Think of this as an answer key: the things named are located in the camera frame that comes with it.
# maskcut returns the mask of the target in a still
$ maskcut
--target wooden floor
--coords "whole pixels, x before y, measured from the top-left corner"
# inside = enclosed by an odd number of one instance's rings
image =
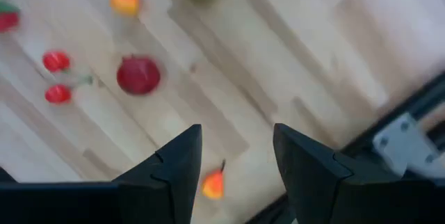
[[[11,0],[0,35],[0,166],[21,182],[108,180],[194,123],[202,174],[227,159],[226,195],[197,194],[193,223],[243,223],[284,192],[271,145],[284,122],[335,148],[443,70],[445,0],[144,0],[124,19],[108,0]],[[93,86],[52,106],[47,49]],[[123,54],[151,54],[164,80],[120,90]]]

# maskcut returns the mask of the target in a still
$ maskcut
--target metal bracket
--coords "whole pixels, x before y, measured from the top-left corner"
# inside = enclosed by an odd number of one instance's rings
[[[375,151],[394,173],[403,176],[407,169],[428,178],[445,178],[445,155],[405,113],[389,123],[373,139]]]

